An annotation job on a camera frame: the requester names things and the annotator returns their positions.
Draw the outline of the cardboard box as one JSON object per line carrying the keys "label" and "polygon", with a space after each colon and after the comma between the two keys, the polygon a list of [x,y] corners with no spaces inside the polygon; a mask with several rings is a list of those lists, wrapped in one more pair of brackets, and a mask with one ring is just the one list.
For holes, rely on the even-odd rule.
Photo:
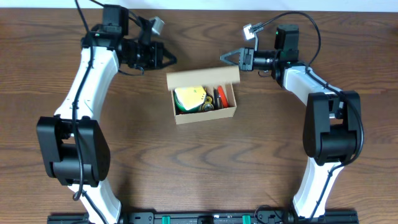
{"label": "cardboard box", "polygon": [[[212,119],[231,118],[237,108],[233,85],[240,82],[239,68],[237,66],[227,66],[218,68],[206,68],[199,70],[189,70],[183,72],[173,72],[167,74],[167,88],[172,95],[172,106],[176,124],[194,123],[208,121]],[[198,113],[176,115],[178,109],[174,102],[174,90],[176,88],[202,86],[214,96],[215,110],[202,112],[201,105]],[[217,87],[222,86],[227,97],[229,107],[218,108]]]}

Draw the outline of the red lighter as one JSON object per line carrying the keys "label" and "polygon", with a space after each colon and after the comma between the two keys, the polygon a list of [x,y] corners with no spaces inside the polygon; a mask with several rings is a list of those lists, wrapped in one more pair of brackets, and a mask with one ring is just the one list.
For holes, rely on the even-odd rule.
{"label": "red lighter", "polygon": [[198,112],[197,111],[179,111],[179,112],[176,112],[176,115],[194,114],[194,113],[198,113]]}

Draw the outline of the black yellow correction tape dispenser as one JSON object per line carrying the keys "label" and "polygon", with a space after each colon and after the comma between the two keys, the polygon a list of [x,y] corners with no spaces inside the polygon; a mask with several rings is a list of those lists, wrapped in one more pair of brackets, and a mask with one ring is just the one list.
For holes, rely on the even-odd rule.
{"label": "black yellow correction tape dispenser", "polygon": [[207,88],[204,88],[206,92],[205,100],[201,106],[201,111],[202,112],[207,112],[207,111],[213,111],[215,110],[215,100],[214,96],[210,94],[210,92],[207,90]]}

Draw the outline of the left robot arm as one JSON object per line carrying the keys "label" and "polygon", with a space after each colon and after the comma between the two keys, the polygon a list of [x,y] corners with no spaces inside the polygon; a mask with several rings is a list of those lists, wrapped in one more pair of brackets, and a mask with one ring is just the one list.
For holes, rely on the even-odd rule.
{"label": "left robot arm", "polygon": [[176,63],[163,43],[153,41],[164,22],[145,19],[120,5],[105,4],[100,24],[86,27],[80,66],[71,88],[52,116],[38,120],[36,131],[47,175],[73,192],[86,214],[55,217],[55,223],[127,223],[122,204],[107,178],[111,155],[100,128],[109,86],[125,64],[142,76]]}

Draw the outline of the green tape roll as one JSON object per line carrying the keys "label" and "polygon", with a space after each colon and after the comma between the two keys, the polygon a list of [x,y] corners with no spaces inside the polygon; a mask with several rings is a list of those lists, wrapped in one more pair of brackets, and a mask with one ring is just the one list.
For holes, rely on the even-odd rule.
{"label": "green tape roll", "polygon": [[173,92],[174,94],[174,102],[175,102],[175,106],[178,109],[178,111],[198,111],[200,109],[200,106],[197,106],[195,108],[192,108],[190,110],[187,110],[182,104],[181,102],[178,100],[177,94],[176,92]]}

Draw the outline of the yellow sticky note pad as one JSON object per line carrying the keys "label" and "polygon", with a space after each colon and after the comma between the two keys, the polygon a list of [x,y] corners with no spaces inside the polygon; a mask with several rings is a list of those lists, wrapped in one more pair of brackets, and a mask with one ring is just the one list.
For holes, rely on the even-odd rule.
{"label": "yellow sticky note pad", "polygon": [[206,92],[202,86],[176,88],[178,100],[187,109],[190,110],[203,104]]}

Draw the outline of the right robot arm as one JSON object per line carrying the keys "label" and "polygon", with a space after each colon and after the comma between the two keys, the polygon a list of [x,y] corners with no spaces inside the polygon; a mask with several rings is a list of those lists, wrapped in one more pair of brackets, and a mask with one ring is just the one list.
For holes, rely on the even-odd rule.
{"label": "right robot arm", "polygon": [[350,212],[331,213],[326,201],[337,175],[360,155],[364,143],[359,94],[324,81],[299,60],[299,27],[279,25],[273,50],[240,48],[221,55],[222,62],[241,71],[263,70],[306,107],[303,148],[305,173],[289,208],[278,223],[348,223]]}

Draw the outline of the red utility knife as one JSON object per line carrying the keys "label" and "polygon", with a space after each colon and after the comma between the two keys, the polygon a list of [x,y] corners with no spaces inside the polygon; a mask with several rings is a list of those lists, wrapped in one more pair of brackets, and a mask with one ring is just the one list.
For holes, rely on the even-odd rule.
{"label": "red utility knife", "polygon": [[228,100],[227,100],[227,97],[224,93],[222,86],[217,87],[217,98],[219,101],[218,108],[228,108],[229,107]]}

